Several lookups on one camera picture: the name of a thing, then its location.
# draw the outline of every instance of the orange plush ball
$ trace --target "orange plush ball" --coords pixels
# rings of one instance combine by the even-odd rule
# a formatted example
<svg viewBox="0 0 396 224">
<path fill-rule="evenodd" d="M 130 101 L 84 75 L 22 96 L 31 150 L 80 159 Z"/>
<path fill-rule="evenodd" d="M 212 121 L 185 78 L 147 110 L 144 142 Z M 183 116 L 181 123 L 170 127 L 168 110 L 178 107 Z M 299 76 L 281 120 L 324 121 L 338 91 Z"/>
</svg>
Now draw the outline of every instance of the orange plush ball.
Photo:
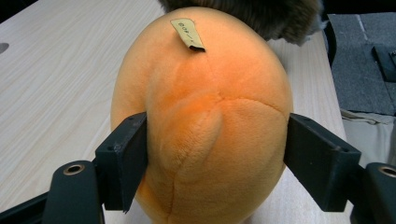
<svg viewBox="0 0 396 224">
<path fill-rule="evenodd" d="M 188 18 L 193 51 L 171 22 Z M 266 42 L 238 19 L 203 7 L 150 24 L 127 52 L 111 107 L 114 129 L 148 113 L 148 169 L 136 199 L 154 223 L 238 223 L 280 178 L 292 101 Z"/>
</svg>

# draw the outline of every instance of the brown plush toy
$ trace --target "brown plush toy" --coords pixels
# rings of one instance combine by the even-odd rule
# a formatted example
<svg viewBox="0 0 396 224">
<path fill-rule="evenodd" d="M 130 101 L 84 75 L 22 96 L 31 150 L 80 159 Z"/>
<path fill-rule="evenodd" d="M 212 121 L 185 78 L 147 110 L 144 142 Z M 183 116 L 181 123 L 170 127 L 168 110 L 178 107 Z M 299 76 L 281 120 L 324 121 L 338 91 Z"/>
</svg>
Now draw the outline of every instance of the brown plush toy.
<svg viewBox="0 0 396 224">
<path fill-rule="evenodd" d="M 188 48 L 177 26 L 205 51 Z M 124 58 L 111 109 L 112 129 L 148 113 L 136 199 L 153 223 L 238 223 L 284 170 L 286 72 L 259 35 L 215 9 L 178 9 L 150 24 Z"/>
</svg>

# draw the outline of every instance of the white fabric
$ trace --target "white fabric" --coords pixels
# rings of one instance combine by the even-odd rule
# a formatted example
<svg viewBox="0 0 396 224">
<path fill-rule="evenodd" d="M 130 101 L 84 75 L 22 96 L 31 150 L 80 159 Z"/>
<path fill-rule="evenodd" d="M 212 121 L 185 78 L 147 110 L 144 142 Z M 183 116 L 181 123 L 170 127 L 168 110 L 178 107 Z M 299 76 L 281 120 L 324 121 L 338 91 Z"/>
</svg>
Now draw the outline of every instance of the white fabric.
<svg viewBox="0 0 396 224">
<path fill-rule="evenodd" d="M 396 165 L 396 118 L 341 109 L 346 140 L 361 151 L 360 165 L 383 162 Z"/>
</svg>

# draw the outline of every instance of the table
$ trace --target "table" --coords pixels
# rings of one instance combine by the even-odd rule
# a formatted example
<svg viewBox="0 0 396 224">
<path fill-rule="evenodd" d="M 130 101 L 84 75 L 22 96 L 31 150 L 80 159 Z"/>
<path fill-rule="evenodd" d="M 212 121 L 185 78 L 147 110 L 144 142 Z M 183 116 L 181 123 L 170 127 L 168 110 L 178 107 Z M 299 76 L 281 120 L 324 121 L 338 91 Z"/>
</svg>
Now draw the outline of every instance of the table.
<svg viewBox="0 0 396 224">
<path fill-rule="evenodd" d="M 39 0 L 0 24 L 0 212 L 49 190 L 60 166 L 92 160 L 109 135 L 114 83 L 126 50 L 163 11 L 155 0 Z M 323 36 L 270 45 L 284 64 L 295 113 L 345 139 Z M 348 223 L 326 214 L 290 170 L 245 224 Z M 149 223 L 137 203 L 107 223 Z"/>
</svg>

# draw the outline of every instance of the light wood tabletop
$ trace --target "light wood tabletop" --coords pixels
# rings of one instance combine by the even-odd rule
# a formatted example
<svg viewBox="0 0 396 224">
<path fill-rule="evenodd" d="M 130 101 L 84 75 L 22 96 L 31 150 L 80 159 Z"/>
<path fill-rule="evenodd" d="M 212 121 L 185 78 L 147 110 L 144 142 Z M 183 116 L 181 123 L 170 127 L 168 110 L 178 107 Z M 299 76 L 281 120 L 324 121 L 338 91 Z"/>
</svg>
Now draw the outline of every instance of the light wood tabletop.
<svg viewBox="0 0 396 224">
<path fill-rule="evenodd" d="M 114 83 L 124 54 L 163 11 L 156 0 L 39 0 L 0 24 L 0 212 L 49 190 L 53 172 L 92 160 L 109 135 Z M 294 112 L 345 139 L 321 33 L 302 47 L 270 41 L 293 90 Z M 320 211 L 286 170 L 270 197 L 245 221 L 348 223 Z M 107 223 L 149 223 L 137 203 Z"/>
</svg>

